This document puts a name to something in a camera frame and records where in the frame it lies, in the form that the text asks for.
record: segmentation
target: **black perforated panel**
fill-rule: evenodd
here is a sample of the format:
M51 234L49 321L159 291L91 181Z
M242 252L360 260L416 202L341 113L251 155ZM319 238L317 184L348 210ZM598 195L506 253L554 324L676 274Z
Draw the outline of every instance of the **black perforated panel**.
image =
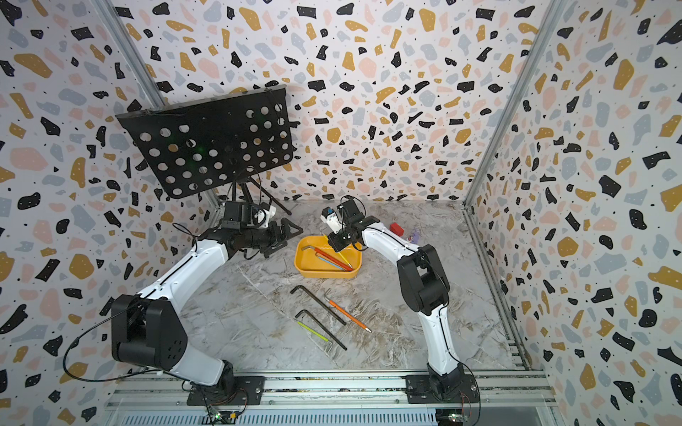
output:
M286 86L117 115L171 198L243 179L293 157Z

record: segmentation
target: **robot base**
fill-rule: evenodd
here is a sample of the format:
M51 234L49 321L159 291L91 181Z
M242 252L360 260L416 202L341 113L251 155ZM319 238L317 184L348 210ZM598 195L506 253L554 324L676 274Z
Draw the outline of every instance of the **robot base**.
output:
M187 396L188 406L258 406L263 395L263 376L235 377L232 364L223 361L224 367L218 383L213 386L203 386L192 383L192 390Z
M459 403L466 398L471 404L480 401L481 394L475 385L474 377L464 374L462 364L444 376L439 376L431 370L431 366L428 366L428 369L429 375L405 376L408 404Z

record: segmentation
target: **gray marble surface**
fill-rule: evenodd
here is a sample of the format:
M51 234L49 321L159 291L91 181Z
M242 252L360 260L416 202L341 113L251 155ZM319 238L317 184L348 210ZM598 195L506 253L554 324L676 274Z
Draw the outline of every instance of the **gray marble surface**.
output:
M419 318L402 300L396 266L377 252L363 253L353 279L310 279L294 267L300 238L326 234L322 208L337 202L289 202L289 219L304 229L270 258L234 257L197 290L181 320L198 349L226 359L237 371L247 369L423 369L427 352ZM448 316L457 355L472 369L514 368L512 354L460 203L366 202L368 215L386 226L399 223L404 237L419 233L419 245L436 248L450 282ZM279 220L284 214L278 212ZM299 290L305 285L318 298L329 297L373 330L348 321L342 326ZM348 347L324 342L294 320L311 311ZM302 322L322 332L311 319Z

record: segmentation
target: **hex key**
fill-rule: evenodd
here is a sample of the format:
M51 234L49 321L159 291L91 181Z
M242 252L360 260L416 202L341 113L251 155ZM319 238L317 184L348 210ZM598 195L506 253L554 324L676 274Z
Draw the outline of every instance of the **hex key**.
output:
M308 316L311 317L312 320L317 323L317 325L322 327L322 329L325 331L325 333L328 334L332 339L334 339L334 341L336 343L338 343L339 346L341 346L343 348L343 350L348 350L348 348L343 343L341 343L341 341L339 339L337 339L335 335L331 334L331 331L329 331L329 329L327 329L327 327L323 326L322 323L319 322L317 318L315 318L315 315L311 314L307 309L301 309L301 311L298 314L296 314L295 318L298 319L298 317L300 317L303 314L308 314Z
M339 322L340 322L341 324L346 325L346 322L343 321L343 319L341 319L341 317L340 317L336 312L332 311L331 308L329 308L329 306L327 306L326 303L322 303L322 301L321 301L320 299L318 299L314 294L312 294L312 293L310 292L310 290L308 290L305 286L295 286L295 287L290 291L290 293L291 293L291 294L294 294L294 293L296 292L296 290L298 290L299 288L300 288L301 290L303 290L304 292L308 293L308 296L312 297L312 300L316 301L316 302L318 303L318 305L320 305L321 307L325 308L325 309L327 310L327 312L329 312L334 318L336 318L337 320L339 320Z

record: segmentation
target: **red block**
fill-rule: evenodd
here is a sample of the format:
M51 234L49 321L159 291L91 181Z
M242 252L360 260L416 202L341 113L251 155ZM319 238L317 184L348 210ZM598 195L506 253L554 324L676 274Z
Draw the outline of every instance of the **red block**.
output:
M405 231L398 225L397 223L393 222L391 226L388 227L392 233L395 235L398 235L399 237L402 237L402 235L405 233Z

